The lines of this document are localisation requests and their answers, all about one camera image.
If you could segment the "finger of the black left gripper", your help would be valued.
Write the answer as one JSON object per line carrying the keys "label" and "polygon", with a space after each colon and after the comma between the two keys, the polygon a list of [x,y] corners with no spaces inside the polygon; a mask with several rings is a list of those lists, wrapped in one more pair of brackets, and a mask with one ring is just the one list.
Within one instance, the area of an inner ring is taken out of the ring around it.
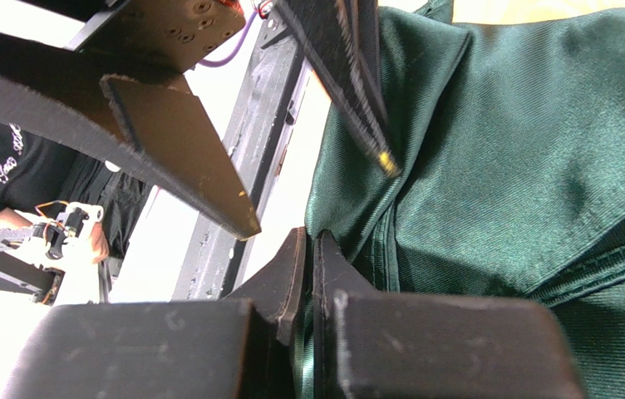
{"label": "finger of the black left gripper", "polygon": [[381,92],[378,2],[282,0],[273,9],[302,47],[355,144],[386,176],[398,176]]}

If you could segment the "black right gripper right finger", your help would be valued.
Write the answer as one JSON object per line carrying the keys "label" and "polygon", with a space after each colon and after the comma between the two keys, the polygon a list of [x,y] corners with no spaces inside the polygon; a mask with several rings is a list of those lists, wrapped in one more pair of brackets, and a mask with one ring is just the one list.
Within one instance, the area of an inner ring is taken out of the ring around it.
{"label": "black right gripper right finger", "polygon": [[515,298],[382,292],[313,244],[317,398],[581,398],[557,319]]}

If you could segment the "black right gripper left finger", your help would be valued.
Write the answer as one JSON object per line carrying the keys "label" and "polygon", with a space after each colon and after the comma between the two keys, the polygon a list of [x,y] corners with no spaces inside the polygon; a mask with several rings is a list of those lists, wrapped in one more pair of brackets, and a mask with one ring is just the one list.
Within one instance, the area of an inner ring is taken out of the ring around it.
{"label": "black right gripper left finger", "polygon": [[52,308],[2,398],[294,398],[307,237],[217,301]]}

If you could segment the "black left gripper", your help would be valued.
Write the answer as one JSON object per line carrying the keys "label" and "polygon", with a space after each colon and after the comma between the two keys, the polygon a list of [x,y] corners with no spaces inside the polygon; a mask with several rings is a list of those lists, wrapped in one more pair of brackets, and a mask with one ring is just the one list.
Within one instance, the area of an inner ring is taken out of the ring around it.
{"label": "black left gripper", "polygon": [[108,160],[237,239],[260,232],[228,151],[185,78],[123,60],[191,69],[244,28],[238,1],[29,4],[85,25],[67,45],[76,52],[0,33],[1,123]]}

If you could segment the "dark green cloth napkin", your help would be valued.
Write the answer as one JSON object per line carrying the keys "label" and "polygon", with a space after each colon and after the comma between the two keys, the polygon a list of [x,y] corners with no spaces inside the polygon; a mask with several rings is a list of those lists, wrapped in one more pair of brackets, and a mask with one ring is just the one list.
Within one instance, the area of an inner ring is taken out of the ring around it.
{"label": "dark green cloth napkin", "polygon": [[375,287],[548,306],[592,398],[625,398],[625,8],[545,22],[380,11],[401,174],[336,110],[305,225]]}

